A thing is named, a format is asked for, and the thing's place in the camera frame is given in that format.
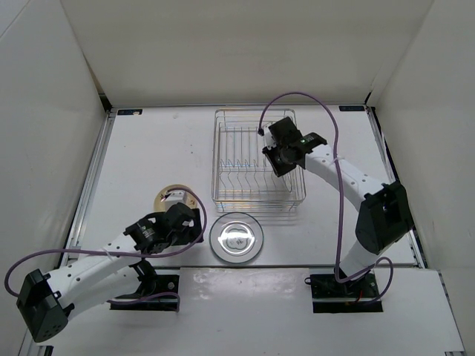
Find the cream floral plate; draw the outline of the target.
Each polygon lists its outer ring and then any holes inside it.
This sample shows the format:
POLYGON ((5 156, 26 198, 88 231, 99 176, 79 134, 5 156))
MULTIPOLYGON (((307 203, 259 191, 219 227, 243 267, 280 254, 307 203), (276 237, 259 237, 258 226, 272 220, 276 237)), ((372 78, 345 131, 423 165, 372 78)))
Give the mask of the cream floral plate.
POLYGON ((189 208, 196 208, 197 201, 189 191, 189 187, 180 184, 164 187, 154 199, 153 212, 165 212, 179 202, 189 208))

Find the white plate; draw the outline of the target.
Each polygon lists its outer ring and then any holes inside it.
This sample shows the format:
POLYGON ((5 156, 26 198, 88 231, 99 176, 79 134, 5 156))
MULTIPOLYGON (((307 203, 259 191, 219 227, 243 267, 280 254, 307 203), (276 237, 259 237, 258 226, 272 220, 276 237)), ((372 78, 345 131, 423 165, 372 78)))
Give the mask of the white plate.
POLYGON ((213 254, 229 264, 243 265, 254 260, 264 244, 261 224, 250 214, 229 212, 218 217, 209 231, 213 254))
POLYGON ((286 192, 292 193, 293 183, 292 183, 292 172, 289 172, 281 177, 282 185, 286 192))

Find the wire dish rack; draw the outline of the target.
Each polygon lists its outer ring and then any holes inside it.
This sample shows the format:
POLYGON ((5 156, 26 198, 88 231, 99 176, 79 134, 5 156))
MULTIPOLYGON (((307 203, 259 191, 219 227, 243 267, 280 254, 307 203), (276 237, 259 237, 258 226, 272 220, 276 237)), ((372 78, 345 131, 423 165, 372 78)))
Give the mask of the wire dish rack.
POLYGON ((281 177, 274 175, 263 155, 264 128, 295 112, 288 108, 270 109, 262 122, 261 108, 221 108, 214 115, 214 147, 212 164, 212 200, 218 211, 288 212, 294 211, 306 198, 304 172, 292 172, 293 191, 285 191, 281 177))

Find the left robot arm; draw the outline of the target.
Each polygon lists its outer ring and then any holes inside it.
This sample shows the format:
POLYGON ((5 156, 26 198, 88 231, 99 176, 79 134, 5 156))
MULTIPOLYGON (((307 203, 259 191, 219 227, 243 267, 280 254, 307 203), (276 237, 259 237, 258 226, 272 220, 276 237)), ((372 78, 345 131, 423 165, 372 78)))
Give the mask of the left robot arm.
POLYGON ((121 304, 136 293, 138 303, 154 298, 159 277, 151 258, 168 256, 201 243, 206 229, 204 208, 178 202, 164 212, 145 215, 100 250, 64 267, 27 274, 16 305, 36 343, 55 337, 77 315, 102 303, 121 304))

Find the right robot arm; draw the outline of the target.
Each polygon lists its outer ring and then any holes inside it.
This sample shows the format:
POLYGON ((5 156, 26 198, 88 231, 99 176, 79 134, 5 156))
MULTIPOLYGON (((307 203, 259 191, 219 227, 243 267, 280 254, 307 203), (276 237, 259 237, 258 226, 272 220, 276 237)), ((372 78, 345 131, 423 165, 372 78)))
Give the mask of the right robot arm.
POLYGON ((300 167, 338 191, 340 220, 346 201, 356 209, 356 242, 346 255, 337 250, 333 278, 335 291, 349 297, 359 289, 360 279, 385 259, 386 250, 413 229, 405 187, 363 173, 339 157, 323 137, 303 135, 289 117, 259 128, 258 134, 264 138, 262 153, 276 176, 300 167))

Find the right corner label sticker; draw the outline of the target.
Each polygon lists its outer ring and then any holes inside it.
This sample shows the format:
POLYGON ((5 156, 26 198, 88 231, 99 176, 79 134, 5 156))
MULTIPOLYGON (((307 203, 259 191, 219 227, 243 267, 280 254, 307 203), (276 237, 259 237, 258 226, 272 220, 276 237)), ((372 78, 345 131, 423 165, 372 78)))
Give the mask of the right corner label sticker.
POLYGON ((338 109, 341 112, 362 112, 365 111, 363 105, 339 105, 338 109))

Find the corner label sticker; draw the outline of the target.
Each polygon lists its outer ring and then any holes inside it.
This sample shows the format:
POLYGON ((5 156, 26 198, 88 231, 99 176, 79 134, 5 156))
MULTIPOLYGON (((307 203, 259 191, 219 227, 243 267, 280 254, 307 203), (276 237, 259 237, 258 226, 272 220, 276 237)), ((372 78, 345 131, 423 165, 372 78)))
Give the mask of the corner label sticker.
POLYGON ((362 112, 365 111, 363 105, 339 105, 338 109, 341 112, 362 112))
POLYGON ((143 114, 143 109, 120 109, 117 116, 139 116, 143 114))

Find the left corner label sticker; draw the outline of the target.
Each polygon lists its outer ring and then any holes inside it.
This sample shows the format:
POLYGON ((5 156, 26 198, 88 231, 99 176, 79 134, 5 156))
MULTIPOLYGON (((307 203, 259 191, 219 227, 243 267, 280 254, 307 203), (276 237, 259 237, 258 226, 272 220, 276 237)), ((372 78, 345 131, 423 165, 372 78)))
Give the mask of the left corner label sticker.
POLYGON ((139 116, 143 114, 143 109, 120 109, 117 116, 139 116))

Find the front aluminium frame rail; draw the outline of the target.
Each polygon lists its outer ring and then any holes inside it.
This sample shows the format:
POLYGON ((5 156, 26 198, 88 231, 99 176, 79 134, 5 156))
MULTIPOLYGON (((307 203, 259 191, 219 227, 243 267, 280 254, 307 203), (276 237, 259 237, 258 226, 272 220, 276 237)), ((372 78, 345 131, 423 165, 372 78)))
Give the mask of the front aluminium frame rail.
MULTIPOLYGON (((298 264, 271 264, 271 265, 250 265, 250 264, 221 264, 221 265, 190 265, 190 266, 165 266, 154 264, 153 267, 155 269, 179 269, 179 268, 331 268, 333 269, 334 265, 298 265, 298 264)), ((418 268, 423 269, 423 267, 416 265, 416 264, 393 264, 395 268, 418 268)))

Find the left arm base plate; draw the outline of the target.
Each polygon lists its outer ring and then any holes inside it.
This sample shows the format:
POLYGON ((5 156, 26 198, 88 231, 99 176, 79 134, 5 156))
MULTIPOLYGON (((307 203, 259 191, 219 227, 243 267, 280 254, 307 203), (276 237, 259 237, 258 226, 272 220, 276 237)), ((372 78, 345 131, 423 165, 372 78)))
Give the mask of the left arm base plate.
POLYGON ((160 273, 143 281, 133 293, 124 294, 109 304, 114 311, 178 312, 180 275, 160 273))

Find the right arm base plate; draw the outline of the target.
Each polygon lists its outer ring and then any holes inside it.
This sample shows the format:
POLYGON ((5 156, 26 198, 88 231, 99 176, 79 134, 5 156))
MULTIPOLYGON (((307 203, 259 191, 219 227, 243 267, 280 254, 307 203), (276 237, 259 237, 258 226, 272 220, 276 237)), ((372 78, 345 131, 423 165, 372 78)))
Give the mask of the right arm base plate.
POLYGON ((304 279, 311 289, 314 314, 382 313, 376 276, 364 275, 360 280, 338 283, 334 274, 311 274, 304 279))

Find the left aluminium frame rail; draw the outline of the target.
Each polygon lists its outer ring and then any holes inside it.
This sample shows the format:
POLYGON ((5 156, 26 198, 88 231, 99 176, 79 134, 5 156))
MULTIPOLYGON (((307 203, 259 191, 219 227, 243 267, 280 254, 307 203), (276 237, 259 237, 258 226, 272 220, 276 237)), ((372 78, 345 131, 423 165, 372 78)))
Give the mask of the left aluminium frame rail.
POLYGON ((68 262, 74 262, 79 259, 77 254, 81 249, 85 232, 91 213, 96 187, 98 185, 99 176, 102 170, 103 161, 108 147, 108 142, 114 126, 114 120, 117 110, 112 108, 105 112, 105 118, 99 131, 99 135, 94 146, 94 152, 91 157, 88 172, 82 187, 79 201, 71 221, 71 225, 66 235, 63 248, 72 249, 74 253, 52 254, 50 256, 41 256, 35 260, 30 260, 27 267, 31 267, 33 263, 52 262, 53 267, 63 267, 68 262))

